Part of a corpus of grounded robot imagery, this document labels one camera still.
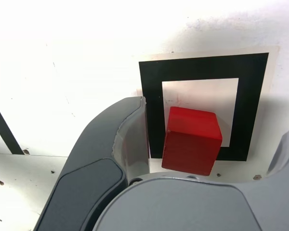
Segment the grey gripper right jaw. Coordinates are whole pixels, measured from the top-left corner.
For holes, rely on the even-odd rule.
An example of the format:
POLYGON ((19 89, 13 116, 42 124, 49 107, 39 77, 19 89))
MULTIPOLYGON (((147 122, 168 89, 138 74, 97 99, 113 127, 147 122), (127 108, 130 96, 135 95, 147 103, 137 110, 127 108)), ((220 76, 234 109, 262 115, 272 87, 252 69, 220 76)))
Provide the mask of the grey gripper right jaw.
POLYGON ((94 230, 289 231, 289 131, 263 167, 144 176, 111 201, 94 230))

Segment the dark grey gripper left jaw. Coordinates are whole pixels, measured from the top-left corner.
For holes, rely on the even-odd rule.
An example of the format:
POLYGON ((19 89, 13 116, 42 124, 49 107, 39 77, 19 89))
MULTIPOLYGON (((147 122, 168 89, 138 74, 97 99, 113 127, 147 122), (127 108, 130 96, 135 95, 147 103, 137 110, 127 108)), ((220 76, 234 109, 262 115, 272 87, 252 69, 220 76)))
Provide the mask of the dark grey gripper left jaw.
POLYGON ((79 136, 35 230, 91 231, 129 182, 149 173, 148 159, 145 98, 106 108, 79 136))

